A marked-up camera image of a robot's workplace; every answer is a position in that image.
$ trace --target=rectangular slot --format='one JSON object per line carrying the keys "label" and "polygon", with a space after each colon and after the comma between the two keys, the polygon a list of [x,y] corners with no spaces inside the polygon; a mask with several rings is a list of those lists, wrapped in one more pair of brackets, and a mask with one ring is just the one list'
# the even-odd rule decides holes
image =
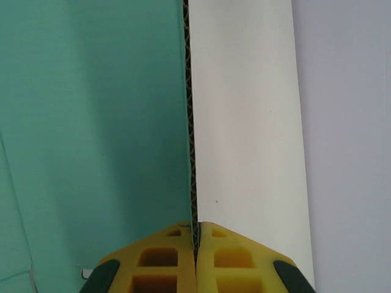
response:
{"label": "rectangular slot", "polygon": [[182,231],[179,230],[179,229],[171,231],[169,234],[167,234],[167,236],[169,236],[169,237],[178,237],[178,236],[181,236],[181,235],[182,235]]}
{"label": "rectangular slot", "polygon": [[141,253],[138,267],[176,267],[178,252],[175,248],[148,248]]}
{"label": "rectangular slot", "polygon": [[134,276],[130,293],[177,293],[177,276]]}
{"label": "rectangular slot", "polygon": [[212,237],[227,237],[227,235],[219,229],[213,229]]}
{"label": "rectangular slot", "polygon": [[262,293],[262,283],[255,277],[217,277],[218,293]]}
{"label": "rectangular slot", "polygon": [[244,247],[224,247],[214,254],[214,267],[253,268],[251,252]]}

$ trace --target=teal surface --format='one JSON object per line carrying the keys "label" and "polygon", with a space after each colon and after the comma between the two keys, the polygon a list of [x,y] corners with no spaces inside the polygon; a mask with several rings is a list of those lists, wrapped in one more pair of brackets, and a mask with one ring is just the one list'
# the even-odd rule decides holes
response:
{"label": "teal surface", "polygon": [[0,283],[1,293],[35,293],[32,290],[30,275],[23,273]]}
{"label": "teal surface", "polygon": [[31,270],[31,256],[0,136],[0,284]]}
{"label": "teal surface", "polygon": [[190,219],[181,22],[180,0],[0,1],[0,130],[39,293]]}

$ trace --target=black rubber grip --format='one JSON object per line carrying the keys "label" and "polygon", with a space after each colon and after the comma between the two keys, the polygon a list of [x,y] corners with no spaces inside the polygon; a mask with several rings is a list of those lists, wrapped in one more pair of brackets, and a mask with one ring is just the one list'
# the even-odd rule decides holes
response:
{"label": "black rubber grip", "polygon": [[289,293],[315,293],[297,267],[285,261],[274,261],[273,264]]}
{"label": "black rubber grip", "polygon": [[108,293],[120,267],[120,261],[111,259],[94,268],[80,293]]}

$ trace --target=white wall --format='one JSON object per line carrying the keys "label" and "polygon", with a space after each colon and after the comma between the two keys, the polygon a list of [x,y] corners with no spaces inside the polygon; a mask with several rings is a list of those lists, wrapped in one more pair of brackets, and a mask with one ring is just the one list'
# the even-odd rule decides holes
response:
{"label": "white wall", "polygon": [[291,257],[313,284],[291,2],[190,4],[199,220]]}
{"label": "white wall", "polygon": [[293,0],[317,292],[391,292],[391,1]]}

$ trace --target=white board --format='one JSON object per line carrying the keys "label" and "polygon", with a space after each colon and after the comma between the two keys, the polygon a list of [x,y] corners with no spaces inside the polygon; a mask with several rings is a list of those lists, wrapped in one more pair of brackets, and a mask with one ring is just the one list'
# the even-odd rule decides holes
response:
{"label": "white board", "polygon": [[314,285],[289,0],[192,0],[199,220],[290,258]]}

